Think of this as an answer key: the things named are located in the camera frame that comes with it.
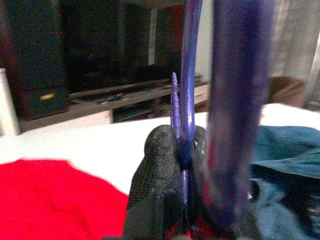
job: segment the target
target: white curtain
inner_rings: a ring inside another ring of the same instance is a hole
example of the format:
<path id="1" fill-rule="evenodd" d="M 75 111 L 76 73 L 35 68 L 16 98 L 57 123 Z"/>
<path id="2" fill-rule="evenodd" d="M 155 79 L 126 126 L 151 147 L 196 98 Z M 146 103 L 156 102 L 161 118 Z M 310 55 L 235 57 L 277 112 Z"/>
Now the white curtain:
<path id="1" fill-rule="evenodd" d="M 319 32 L 320 0 L 276 0 L 271 74 L 309 81 Z"/>

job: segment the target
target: speaker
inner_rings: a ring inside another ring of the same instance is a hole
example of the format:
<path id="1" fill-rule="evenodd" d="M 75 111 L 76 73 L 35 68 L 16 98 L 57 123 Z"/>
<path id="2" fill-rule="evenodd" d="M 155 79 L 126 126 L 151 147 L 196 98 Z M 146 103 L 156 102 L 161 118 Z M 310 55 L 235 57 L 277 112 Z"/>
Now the speaker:
<path id="1" fill-rule="evenodd" d="M 8 47 L 2 57 L 17 112 L 34 119 L 67 109 L 57 0 L 3 0 Z"/>

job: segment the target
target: red fabric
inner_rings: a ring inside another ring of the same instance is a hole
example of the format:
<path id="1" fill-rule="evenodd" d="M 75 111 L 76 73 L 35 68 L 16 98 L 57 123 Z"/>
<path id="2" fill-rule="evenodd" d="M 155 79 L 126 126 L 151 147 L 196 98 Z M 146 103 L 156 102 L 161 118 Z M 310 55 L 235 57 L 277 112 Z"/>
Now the red fabric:
<path id="1" fill-rule="evenodd" d="M 128 196 L 60 160 L 0 165 L 0 239 L 120 236 Z"/>

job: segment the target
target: teal fabric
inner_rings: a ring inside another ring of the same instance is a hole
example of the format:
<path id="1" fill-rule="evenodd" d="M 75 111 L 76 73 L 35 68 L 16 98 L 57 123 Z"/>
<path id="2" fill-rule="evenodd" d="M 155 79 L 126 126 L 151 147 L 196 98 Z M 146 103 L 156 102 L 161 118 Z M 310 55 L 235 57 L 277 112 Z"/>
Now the teal fabric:
<path id="1" fill-rule="evenodd" d="M 265 240 L 320 239 L 320 131 L 261 126 L 251 176 Z"/>

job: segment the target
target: purple plastic rod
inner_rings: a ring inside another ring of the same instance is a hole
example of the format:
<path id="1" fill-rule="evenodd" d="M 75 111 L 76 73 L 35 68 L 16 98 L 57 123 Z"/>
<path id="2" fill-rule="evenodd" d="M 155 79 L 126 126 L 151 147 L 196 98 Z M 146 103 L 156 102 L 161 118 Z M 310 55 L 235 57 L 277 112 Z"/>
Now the purple plastic rod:
<path id="1" fill-rule="evenodd" d="M 175 132 L 176 142 L 180 139 L 180 104 L 178 96 L 178 79 L 175 72 L 172 73 L 172 94 L 171 94 L 171 126 Z"/>
<path id="2" fill-rule="evenodd" d="M 180 167 L 189 167 L 195 138 L 195 67 L 202 0 L 186 0 L 181 55 Z"/>
<path id="3" fill-rule="evenodd" d="M 205 208 L 222 227 L 247 212 L 249 166 L 268 94 L 272 0 L 215 0 L 211 99 L 200 179 Z"/>

